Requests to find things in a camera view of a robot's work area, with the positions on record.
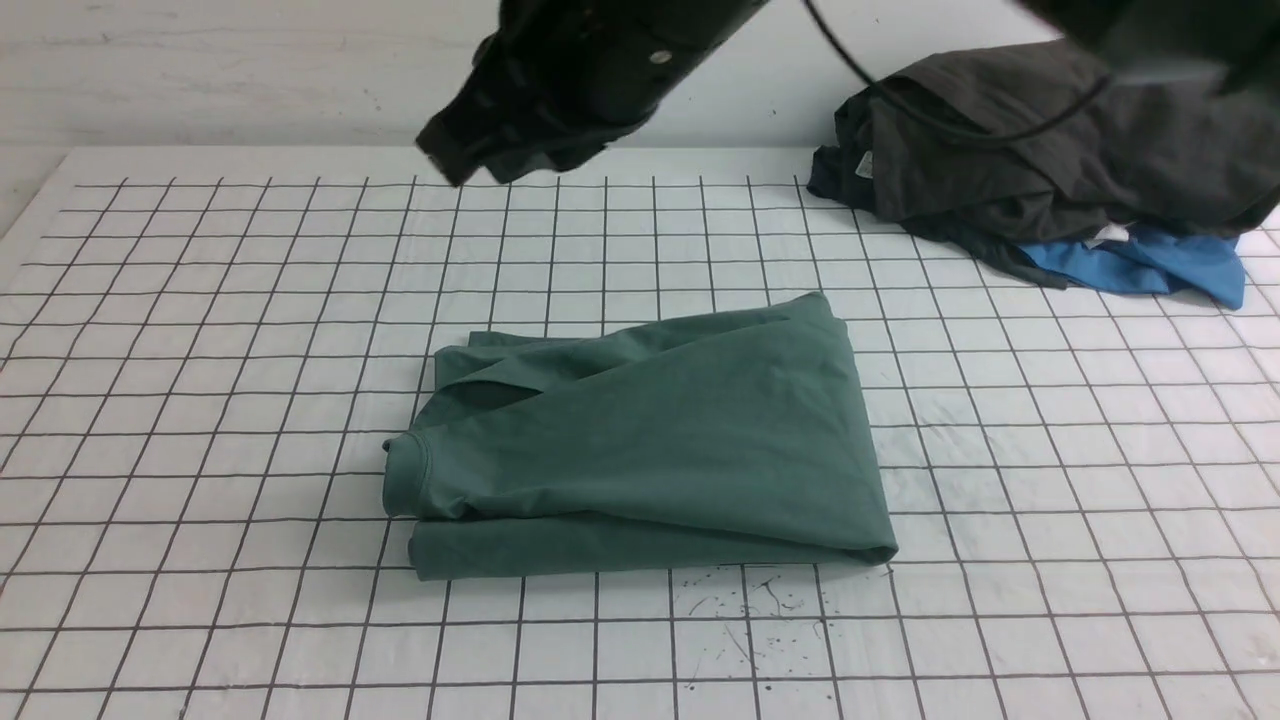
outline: clothing tag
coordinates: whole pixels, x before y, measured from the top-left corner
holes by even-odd
[[[1093,236],[1093,240],[1084,241],[1084,246],[1093,250],[1108,240],[1115,242],[1129,242],[1129,229],[1124,225],[1111,223],[1100,229],[1098,234]]]
[[[854,174],[860,178],[873,179],[872,177],[872,151],[868,150],[863,152],[863,159],[858,163],[858,168],[854,169]]]

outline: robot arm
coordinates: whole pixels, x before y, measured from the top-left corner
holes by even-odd
[[[503,0],[471,77],[417,137],[445,179],[500,183],[577,168],[658,102],[768,0]],[[1276,0],[1020,0],[1139,81],[1217,72],[1280,96]]]

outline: folded shirt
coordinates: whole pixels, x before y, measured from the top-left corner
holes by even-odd
[[[849,334],[817,293],[594,340],[472,333],[384,447],[421,579],[897,551]]]

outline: white grid surface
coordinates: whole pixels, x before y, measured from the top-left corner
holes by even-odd
[[[64,193],[0,297],[0,717],[1280,717],[1280,232],[1224,314],[1027,287],[792,174],[577,177]],[[416,582],[380,443],[429,352],[813,290],[890,568]]]

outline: cloth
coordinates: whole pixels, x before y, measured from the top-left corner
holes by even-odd
[[[855,210],[876,213],[876,183],[858,172],[861,160],[872,156],[870,95],[860,92],[836,110],[836,147],[819,147],[813,155],[808,190],[818,197],[844,202]],[[952,242],[982,263],[1015,278],[1043,287],[1066,288],[1066,278],[1032,263],[1016,245],[973,228],[948,213],[902,220],[902,229],[924,240]]]
[[[897,551],[845,324],[820,295],[596,340],[472,333],[385,447],[422,579]]]
[[[1044,270],[1079,284],[1120,295],[1169,295],[1194,288],[1231,310],[1244,305],[1244,265],[1238,238],[1175,237],[1134,225],[1129,241],[1046,242],[1023,249]]]
[[[1053,41],[932,55],[886,85],[936,117],[1005,135],[1057,114],[1102,72]],[[838,146],[815,155],[814,178],[820,195],[854,205],[852,183],[827,181],[847,181],[872,150],[878,217],[1015,242],[1133,222],[1235,236],[1280,200],[1280,115],[1247,95],[1213,97],[1210,83],[1117,85],[1056,128],[996,149],[952,143],[864,91],[837,110]]]

